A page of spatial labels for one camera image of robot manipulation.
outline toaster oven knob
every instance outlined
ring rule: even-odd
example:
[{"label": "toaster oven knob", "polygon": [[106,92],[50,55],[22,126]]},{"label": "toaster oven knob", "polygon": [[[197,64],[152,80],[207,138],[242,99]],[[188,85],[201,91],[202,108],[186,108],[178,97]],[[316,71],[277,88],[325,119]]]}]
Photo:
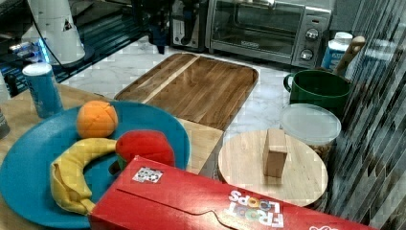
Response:
[{"label": "toaster oven knob", "polygon": [[311,60],[313,58],[313,52],[311,50],[303,50],[301,53],[301,59]]},{"label": "toaster oven knob", "polygon": [[319,32],[316,29],[310,29],[305,33],[305,38],[308,40],[317,40]]}]

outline marble countertop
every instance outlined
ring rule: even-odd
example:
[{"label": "marble countertop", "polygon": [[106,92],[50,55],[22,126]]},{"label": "marble countertop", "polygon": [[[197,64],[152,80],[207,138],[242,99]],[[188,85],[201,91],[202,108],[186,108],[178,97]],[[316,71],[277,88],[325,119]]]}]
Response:
[{"label": "marble countertop", "polygon": [[[165,54],[160,55],[145,36],[62,84],[113,99],[122,89],[165,58],[182,52],[184,51],[167,47]],[[277,64],[260,64],[221,55],[201,56],[250,66],[259,72],[257,85],[227,128],[224,141],[241,132],[280,126],[280,113],[289,101],[289,93],[283,87],[283,78],[290,73],[290,69],[284,69]]]}]

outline blue can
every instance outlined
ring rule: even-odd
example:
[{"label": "blue can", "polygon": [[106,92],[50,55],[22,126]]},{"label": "blue can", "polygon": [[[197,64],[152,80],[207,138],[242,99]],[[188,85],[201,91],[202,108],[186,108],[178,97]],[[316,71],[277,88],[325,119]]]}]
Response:
[{"label": "blue can", "polygon": [[54,72],[50,64],[30,64],[23,69],[23,75],[33,97],[38,117],[45,119],[63,111]]}]

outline container lid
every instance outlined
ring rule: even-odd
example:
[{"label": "container lid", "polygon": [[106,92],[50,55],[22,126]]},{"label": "container lid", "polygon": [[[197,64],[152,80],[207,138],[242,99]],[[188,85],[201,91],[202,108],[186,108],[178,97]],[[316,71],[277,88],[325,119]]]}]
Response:
[{"label": "container lid", "polygon": [[350,45],[352,41],[352,34],[337,32],[337,34],[335,34],[334,40],[344,45]]},{"label": "container lid", "polygon": [[52,66],[48,63],[35,63],[27,65],[23,69],[23,75],[26,76],[40,76],[48,74],[52,70]]},{"label": "container lid", "polygon": [[308,103],[294,103],[282,110],[281,126],[286,134],[308,145],[325,145],[341,131],[338,118],[328,110]]}]

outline round wooden board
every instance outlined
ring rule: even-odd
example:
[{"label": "round wooden board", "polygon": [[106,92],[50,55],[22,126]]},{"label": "round wooden board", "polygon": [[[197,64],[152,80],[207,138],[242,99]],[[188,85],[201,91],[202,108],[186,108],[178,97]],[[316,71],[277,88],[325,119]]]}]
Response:
[{"label": "round wooden board", "polygon": [[308,145],[285,137],[287,156],[282,178],[262,172],[266,130],[244,132],[228,141],[218,155],[219,172],[228,184],[261,195],[298,206],[313,203],[326,190],[326,166]]}]

